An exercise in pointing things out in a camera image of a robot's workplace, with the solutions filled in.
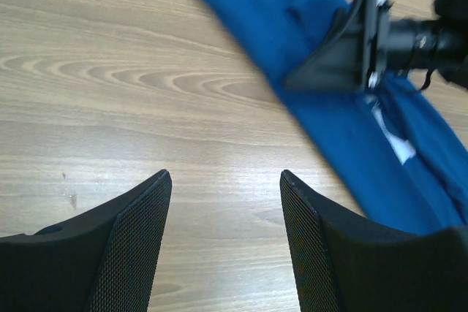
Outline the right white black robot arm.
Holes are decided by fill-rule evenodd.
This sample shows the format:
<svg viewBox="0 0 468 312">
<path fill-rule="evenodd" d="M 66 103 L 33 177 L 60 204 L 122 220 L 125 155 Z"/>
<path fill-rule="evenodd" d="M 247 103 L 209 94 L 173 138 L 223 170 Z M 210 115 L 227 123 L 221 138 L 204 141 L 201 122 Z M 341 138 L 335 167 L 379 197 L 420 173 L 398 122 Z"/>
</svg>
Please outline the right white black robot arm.
<svg viewBox="0 0 468 312">
<path fill-rule="evenodd" d="M 285 79 L 296 91 L 363 91 L 385 73 L 439 72 L 467 87 L 467 0 L 434 0 L 435 20 L 391 20 L 390 0 L 353 0 L 337 9 L 318 48 Z"/>
</svg>

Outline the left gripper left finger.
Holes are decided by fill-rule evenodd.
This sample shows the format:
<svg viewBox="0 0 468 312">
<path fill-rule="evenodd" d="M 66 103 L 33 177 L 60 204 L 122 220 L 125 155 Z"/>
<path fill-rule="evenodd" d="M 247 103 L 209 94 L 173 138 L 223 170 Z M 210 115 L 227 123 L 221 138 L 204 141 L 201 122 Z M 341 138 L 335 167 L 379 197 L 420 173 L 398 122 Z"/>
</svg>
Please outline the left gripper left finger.
<svg viewBox="0 0 468 312">
<path fill-rule="evenodd" d="M 147 311 L 170 205 L 161 170 L 33 235 L 1 239 L 2 311 Z"/>
</svg>

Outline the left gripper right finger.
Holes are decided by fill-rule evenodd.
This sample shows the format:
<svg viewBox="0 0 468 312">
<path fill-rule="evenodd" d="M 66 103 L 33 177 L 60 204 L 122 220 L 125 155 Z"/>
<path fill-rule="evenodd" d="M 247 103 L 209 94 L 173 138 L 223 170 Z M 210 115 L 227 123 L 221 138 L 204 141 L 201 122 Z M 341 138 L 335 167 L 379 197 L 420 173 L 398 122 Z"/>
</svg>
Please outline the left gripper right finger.
<svg viewBox="0 0 468 312">
<path fill-rule="evenodd" d="M 280 176 L 302 311 L 465 311 L 467 228 L 414 235 L 364 218 Z"/>
</svg>

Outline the blue t-shirt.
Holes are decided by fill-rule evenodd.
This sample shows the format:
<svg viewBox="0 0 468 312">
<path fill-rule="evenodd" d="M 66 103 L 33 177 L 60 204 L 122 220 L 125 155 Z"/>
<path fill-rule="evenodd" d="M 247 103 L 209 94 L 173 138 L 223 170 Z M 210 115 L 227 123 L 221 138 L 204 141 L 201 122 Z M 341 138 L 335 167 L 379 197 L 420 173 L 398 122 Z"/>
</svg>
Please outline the blue t-shirt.
<svg viewBox="0 0 468 312">
<path fill-rule="evenodd" d="M 419 235 L 467 223 L 467 149 L 406 77 L 364 93 L 285 89 L 347 0 L 203 1 L 371 220 Z"/>
</svg>

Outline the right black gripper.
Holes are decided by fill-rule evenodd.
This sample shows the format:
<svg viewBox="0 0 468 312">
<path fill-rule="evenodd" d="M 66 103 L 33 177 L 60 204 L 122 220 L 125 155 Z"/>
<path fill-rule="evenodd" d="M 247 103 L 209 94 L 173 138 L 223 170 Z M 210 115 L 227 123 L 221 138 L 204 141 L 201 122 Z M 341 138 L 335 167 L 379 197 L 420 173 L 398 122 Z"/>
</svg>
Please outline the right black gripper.
<svg viewBox="0 0 468 312">
<path fill-rule="evenodd" d="M 353 0 L 352 9 L 339 7 L 322 47 L 288 74 L 284 87 L 293 91 L 345 92 L 376 88 L 390 70 L 406 75 L 425 69 L 422 89 L 431 84 L 439 44 L 435 20 L 390 19 L 391 4 L 385 0 Z M 350 29 L 362 15 L 362 44 Z"/>
</svg>

